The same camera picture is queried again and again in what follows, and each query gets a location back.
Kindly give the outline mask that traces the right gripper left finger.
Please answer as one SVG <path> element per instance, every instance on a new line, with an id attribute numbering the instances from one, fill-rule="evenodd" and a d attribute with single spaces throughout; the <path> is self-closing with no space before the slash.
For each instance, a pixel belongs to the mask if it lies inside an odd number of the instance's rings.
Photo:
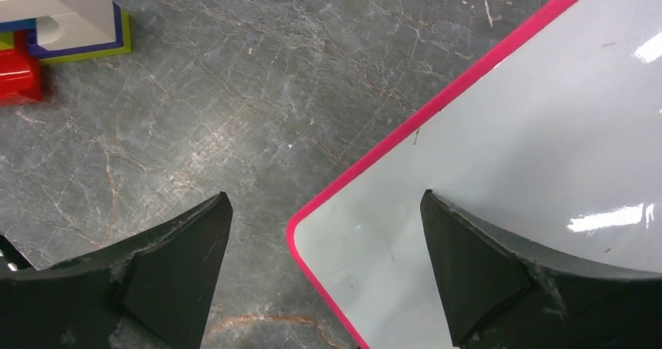
<path id="1" fill-rule="evenodd" d="M 198 348 L 229 240 L 218 193 L 165 223 L 38 270 L 1 239 L 4 348 L 112 348 L 134 324 L 172 348 Z"/>

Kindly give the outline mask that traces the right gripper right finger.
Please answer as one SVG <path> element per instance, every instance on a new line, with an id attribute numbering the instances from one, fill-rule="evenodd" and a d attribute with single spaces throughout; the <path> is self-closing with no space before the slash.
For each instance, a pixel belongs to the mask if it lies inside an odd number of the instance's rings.
<path id="1" fill-rule="evenodd" d="M 660 347 L 658 272 L 554 250 L 431 190 L 420 213 L 455 347 Z"/>

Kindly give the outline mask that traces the pink framed whiteboard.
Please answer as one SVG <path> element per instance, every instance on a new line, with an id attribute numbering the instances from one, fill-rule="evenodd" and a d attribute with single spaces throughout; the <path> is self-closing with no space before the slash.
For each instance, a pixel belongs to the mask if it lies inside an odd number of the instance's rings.
<path id="1" fill-rule="evenodd" d="M 550 0 L 291 218 L 294 260 L 361 348 L 458 348 L 427 190 L 661 275 L 661 0 Z"/>

